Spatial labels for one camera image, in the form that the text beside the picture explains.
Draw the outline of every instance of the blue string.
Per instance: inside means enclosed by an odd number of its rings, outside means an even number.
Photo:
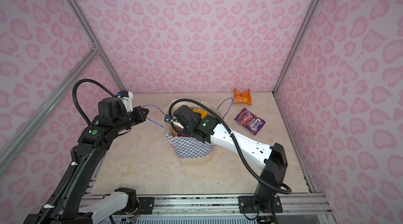
[[[231,99],[232,102],[231,102],[231,104],[229,105],[229,108],[228,108],[227,112],[226,112],[225,115],[222,117],[223,119],[224,119],[224,117],[227,115],[228,111],[231,109],[232,103],[234,102],[234,98],[229,97],[229,98],[225,99],[225,100],[217,107],[217,110],[219,110],[219,107],[220,107],[225,101],[227,101],[228,99]]]
[[[163,112],[160,108],[158,108],[157,106],[155,106],[155,105],[148,104],[148,105],[144,105],[143,108],[144,108],[145,106],[153,106],[153,107],[156,107],[157,109],[159,109],[159,110],[161,111],[162,114],[164,114],[164,112]],[[161,126],[162,128],[164,128],[164,126],[160,125],[159,123],[154,122],[153,120],[151,120],[151,119],[149,119],[149,118],[147,118],[147,119],[150,120],[151,122],[155,123],[156,125],[159,125],[159,126]]]

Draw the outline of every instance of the pink wall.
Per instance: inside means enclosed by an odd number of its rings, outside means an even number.
[[[271,91],[310,0],[78,0],[127,88]]]
[[[82,78],[97,80],[113,93],[118,92],[98,58]],[[91,83],[83,83],[77,91],[90,120],[98,115],[98,102],[108,96]],[[27,214],[39,211],[70,164],[70,149],[86,126],[69,92],[0,178],[1,223],[22,223]]]
[[[0,0],[0,153],[88,52],[64,0]]]
[[[280,103],[338,223],[403,222],[403,0],[323,0]]]

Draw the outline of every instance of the checkered bag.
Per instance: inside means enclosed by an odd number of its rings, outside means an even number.
[[[202,143],[194,137],[174,137],[164,134],[180,158],[202,158],[209,155],[215,147],[213,143]]]

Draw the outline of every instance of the purple package inside bag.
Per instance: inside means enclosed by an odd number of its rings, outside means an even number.
[[[243,108],[243,110],[235,118],[235,121],[242,124],[254,135],[256,135],[258,131],[260,131],[260,129],[266,123],[263,119],[255,116],[252,112],[248,111],[246,108]]]

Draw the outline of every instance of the zip tie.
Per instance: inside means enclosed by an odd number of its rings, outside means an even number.
[[[43,208],[55,208],[55,205],[45,204]]]

